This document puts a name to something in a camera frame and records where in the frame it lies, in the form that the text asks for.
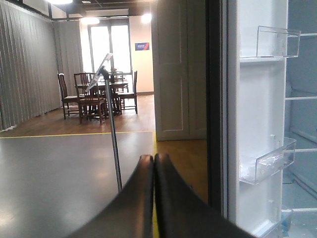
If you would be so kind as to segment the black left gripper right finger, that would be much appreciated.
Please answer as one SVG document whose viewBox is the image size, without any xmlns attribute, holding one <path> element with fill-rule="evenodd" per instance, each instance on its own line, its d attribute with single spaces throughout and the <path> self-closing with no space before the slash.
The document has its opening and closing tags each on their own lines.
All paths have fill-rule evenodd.
<svg viewBox="0 0 317 238">
<path fill-rule="evenodd" d="M 161 238 L 250 238 L 208 206 L 184 181 L 168 154 L 155 155 L 155 203 Z"/>
</svg>

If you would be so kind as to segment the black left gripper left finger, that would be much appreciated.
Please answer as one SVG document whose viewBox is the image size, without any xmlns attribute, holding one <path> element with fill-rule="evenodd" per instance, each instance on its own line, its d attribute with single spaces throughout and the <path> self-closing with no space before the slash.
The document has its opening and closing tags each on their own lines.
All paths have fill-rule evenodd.
<svg viewBox="0 0 317 238">
<path fill-rule="evenodd" d="M 142 155 L 122 191 L 70 238 L 152 238 L 154 160 Z"/>
</svg>

